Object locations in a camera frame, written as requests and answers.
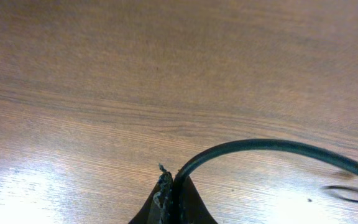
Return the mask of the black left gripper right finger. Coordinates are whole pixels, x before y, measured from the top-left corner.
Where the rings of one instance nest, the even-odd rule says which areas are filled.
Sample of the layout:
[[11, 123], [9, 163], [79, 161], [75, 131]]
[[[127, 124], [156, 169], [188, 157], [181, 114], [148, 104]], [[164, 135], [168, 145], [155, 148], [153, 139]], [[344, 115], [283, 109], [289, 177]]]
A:
[[206, 208], [190, 177], [174, 185], [173, 189], [172, 223], [218, 224]]

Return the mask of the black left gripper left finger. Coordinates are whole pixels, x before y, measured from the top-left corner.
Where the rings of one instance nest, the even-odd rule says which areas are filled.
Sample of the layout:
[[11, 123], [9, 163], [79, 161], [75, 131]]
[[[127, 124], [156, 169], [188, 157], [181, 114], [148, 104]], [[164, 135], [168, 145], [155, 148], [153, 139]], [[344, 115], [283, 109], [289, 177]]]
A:
[[172, 207], [172, 174], [162, 164], [162, 172], [142, 208], [129, 224], [168, 224]]

